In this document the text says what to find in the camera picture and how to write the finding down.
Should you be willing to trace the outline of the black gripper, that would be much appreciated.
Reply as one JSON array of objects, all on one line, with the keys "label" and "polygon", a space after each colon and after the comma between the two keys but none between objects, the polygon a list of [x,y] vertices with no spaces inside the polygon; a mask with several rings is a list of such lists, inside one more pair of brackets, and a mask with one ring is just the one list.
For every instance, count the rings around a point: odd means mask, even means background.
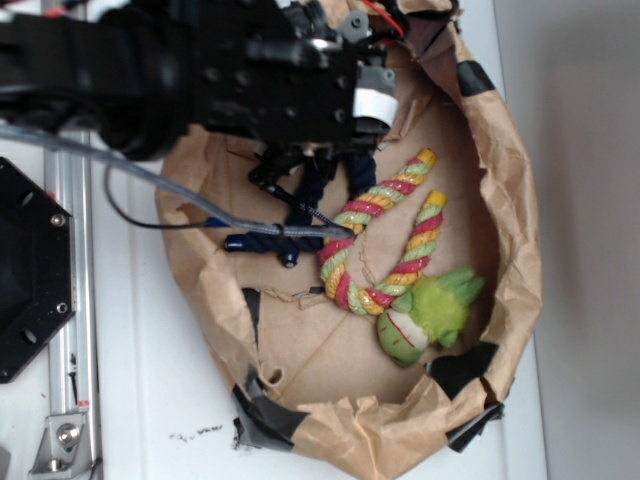
[{"label": "black gripper", "polygon": [[252,180],[269,188],[310,160],[331,178],[343,154],[373,154],[399,102],[368,15],[331,27],[317,1],[203,1],[199,122],[261,142]]}]

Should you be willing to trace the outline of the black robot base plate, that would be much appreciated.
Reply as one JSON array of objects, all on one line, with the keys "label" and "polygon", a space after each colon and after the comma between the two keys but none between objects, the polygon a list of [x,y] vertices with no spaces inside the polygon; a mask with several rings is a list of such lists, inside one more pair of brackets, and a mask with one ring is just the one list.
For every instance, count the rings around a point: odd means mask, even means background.
[{"label": "black robot base plate", "polygon": [[1,382],[14,381],[74,313],[72,216],[1,159]]}]

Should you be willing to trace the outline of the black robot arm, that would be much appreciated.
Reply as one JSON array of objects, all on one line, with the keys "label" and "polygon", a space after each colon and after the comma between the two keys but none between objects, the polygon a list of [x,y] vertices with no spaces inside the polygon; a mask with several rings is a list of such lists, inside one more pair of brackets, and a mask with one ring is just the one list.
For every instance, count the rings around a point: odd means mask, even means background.
[{"label": "black robot arm", "polygon": [[134,161],[192,125],[261,144],[252,183],[373,153],[396,117],[396,76],[367,15],[331,26],[316,1],[132,1],[97,21],[18,14],[1,25],[1,116],[96,131]]}]

